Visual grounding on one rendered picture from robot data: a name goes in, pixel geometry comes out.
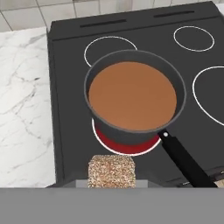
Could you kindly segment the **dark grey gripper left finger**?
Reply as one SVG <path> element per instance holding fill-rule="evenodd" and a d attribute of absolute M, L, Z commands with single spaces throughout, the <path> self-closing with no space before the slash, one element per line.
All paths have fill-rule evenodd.
<path fill-rule="evenodd" d="M 76 179 L 72 182 L 64 184 L 65 188 L 88 188 L 88 181 L 86 179 Z"/>

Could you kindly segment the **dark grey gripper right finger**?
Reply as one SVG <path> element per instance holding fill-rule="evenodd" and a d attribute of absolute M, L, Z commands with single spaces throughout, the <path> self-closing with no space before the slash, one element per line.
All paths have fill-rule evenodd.
<path fill-rule="evenodd" d="M 138 179 L 136 181 L 136 188 L 159 188 L 160 185 L 150 182 L 147 179 Z"/>

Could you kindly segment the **speckled brown sugar cube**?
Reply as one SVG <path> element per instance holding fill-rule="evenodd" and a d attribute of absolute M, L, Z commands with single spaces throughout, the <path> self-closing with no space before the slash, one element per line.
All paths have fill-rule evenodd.
<path fill-rule="evenodd" d="M 134 188 L 135 162 L 121 155 L 95 155 L 88 163 L 87 185 L 90 188 Z"/>

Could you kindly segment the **brown hot chocolate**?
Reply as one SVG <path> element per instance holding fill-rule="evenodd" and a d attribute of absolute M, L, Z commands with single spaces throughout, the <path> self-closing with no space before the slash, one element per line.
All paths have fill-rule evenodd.
<path fill-rule="evenodd" d="M 153 130 L 174 116 L 177 96 L 157 69 L 138 62 L 120 62 L 100 71 L 88 99 L 108 123 L 126 130 Z"/>

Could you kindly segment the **black hob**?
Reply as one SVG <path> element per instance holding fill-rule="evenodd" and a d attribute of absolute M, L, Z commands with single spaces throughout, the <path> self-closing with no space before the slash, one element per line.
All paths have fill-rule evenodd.
<path fill-rule="evenodd" d="M 171 63 L 186 89 L 185 107 L 167 127 L 207 176 L 224 179 L 224 17 L 214 3 L 61 20 L 47 35 L 57 180 L 85 179 L 95 155 L 131 157 L 136 178 L 160 186 L 192 186 L 154 136 L 140 145 L 105 137 L 86 104 L 84 80 L 101 57 L 154 53 Z"/>

